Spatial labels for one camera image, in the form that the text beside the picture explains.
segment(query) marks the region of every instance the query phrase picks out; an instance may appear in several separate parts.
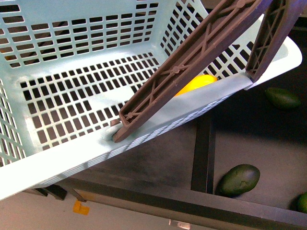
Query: lemon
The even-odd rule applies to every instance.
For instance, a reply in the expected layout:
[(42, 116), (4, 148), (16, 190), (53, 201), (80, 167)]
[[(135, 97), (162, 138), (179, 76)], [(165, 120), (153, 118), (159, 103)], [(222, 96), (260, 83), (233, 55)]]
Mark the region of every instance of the lemon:
[(199, 75), (193, 78), (193, 80), (191, 80), (185, 87), (183, 87), (183, 89), (180, 90), (175, 96), (198, 89), (215, 81), (217, 81), (217, 78), (209, 74)]

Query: plastic basket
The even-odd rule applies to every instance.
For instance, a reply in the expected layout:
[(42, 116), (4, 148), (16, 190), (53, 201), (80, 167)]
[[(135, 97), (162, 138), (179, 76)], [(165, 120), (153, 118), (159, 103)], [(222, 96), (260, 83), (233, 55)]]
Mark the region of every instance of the plastic basket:
[(287, 38), (258, 82), (244, 76), (258, 20), (204, 69), (217, 82), (173, 98), (123, 142), (103, 140), (207, 15), (199, 0), (0, 1), (0, 198), (67, 178), (300, 64)]

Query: green avocado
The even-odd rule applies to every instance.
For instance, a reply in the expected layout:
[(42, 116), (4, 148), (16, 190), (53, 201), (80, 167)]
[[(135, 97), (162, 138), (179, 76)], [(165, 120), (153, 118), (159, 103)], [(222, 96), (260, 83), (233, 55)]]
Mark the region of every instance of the green avocado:
[(297, 210), (307, 213), (307, 193), (302, 194), (297, 202)]
[(253, 165), (241, 164), (229, 170), (218, 187), (222, 196), (238, 196), (252, 190), (258, 183), (260, 171)]
[(265, 95), (278, 109), (294, 109), (301, 104), (298, 96), (285, 89), (270, 87), (265, 91)]

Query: brown plastic bar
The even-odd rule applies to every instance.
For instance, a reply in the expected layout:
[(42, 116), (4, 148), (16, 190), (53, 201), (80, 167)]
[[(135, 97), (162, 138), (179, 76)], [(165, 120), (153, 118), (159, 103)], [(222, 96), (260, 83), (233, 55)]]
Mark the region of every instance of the brown plastic bar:
[(115, 142), (127, 138), (214, 61), (268, 8), (272, 0), (224, 0), (122, 107), (123, 127)]
[(253, 82), (265, 72), (306, 5), (307, 0), (272, 1), (246, 65)]

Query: orange object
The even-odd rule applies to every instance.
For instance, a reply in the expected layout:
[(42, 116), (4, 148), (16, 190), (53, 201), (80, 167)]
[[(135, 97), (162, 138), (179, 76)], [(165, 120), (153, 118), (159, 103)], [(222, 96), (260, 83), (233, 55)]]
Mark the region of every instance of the orange object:
[(181, 94), (184, 94), (186, 92), (189, 92), (189, 91), (192, 91), (192, 90), (195, 90), (195, 89), (198, 89), (202, 86), (205, 86), (205, 85), (208, 85), (208, 84), (211, 84), (213, 82), (217, 81), (217, 78), (214, 77), (214, 76), (211, 76), (209, 74), (204, 74), (204, 75), (199, 75), (195, 78), (193, 78), (192, 81), (190, 81), (185, 87), (183, 87), (176, 95), (181, 95)]
[(76, 200), (73, 208), (72, 208), (73, 212), (75, 213), (79, 213), (79, 214), (82, 214), (82, 215), (88, 215), (89, 211), (90, 211), (90, 208), (89, 207), (86, 207), (86, 206), (82, 206), (81, 204), (81, 201), (79, 200)]

